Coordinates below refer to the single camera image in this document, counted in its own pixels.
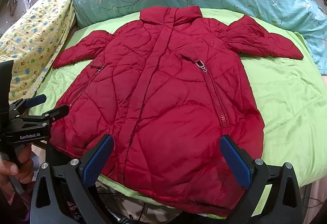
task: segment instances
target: human hand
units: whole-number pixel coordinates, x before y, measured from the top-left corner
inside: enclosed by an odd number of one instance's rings
[[[18,160],[22,164],[18,169],[13,162],[0,158],[0,188],[6,186],[9,182],[8,176],[15,176],[21,183],[32,181],[33,161],[31,160],[32,144],[26,144],[25,148],[18,154]]]

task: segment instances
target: jacket collar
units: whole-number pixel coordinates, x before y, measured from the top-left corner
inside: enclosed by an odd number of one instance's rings
[[[185,8],[151,7],[141,10],[140,19],[150,24],[171,24],[174,26],[189,23],[202,17],[198,6]]]

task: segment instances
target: green bed sheet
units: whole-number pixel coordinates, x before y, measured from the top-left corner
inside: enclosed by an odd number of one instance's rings
[[[201,9],[201,11],[204,17],[215,18],[225,24],[230,24],[243,16],[228,10]],[[103,29],[113,33],[123,24],[136,19],[139,19],[139,12],[93,24],[77,31],[66,48],[77,44],[94,30]],[[289,38],[304,55],[302,61],[241,56],[257,107],[265,123],[262,158],[270,165],[292,163],[299,185],[303,186],[327,174],[325,140],[327,87],[300,34],[280,29],[258,19],[256,21],[269,32]],[[52,109],[89,62],[82,61],[52,69],[37,91],[37,95],[46,94],[47,101],[32,108],[30,114],[40,115]],[[127,196],[158,204],[151,198],[144,197],[104,176],[100,176],[99,180]],[[267,186],[255,214],[259,214],[263,208],[269,190],[270,187]]]

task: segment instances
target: zipper pull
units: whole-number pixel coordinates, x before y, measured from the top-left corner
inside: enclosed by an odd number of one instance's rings
[[[196,62],[195,63],[198,67],[200,67],[204,73],[207,73],[207,69],[205,68],[205,64],[202,61]]]
[[[101,67],[101,66],[90,66],[90,68],[103,69],[103,67]]]

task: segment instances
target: red puffer jacket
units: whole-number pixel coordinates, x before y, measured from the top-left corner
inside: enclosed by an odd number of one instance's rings
[[[53,64],[94,59],[58,101],[70,112],[50,142],[80,157],[111,134],[104,175],[162,204],[226,216],[244,190],[219,138],[229,134],[253,158],[263,151],[264,122],[238,53],[303,58],[248,16],[227,26],[196,6],[152,7],[114,34],[94,31]]]

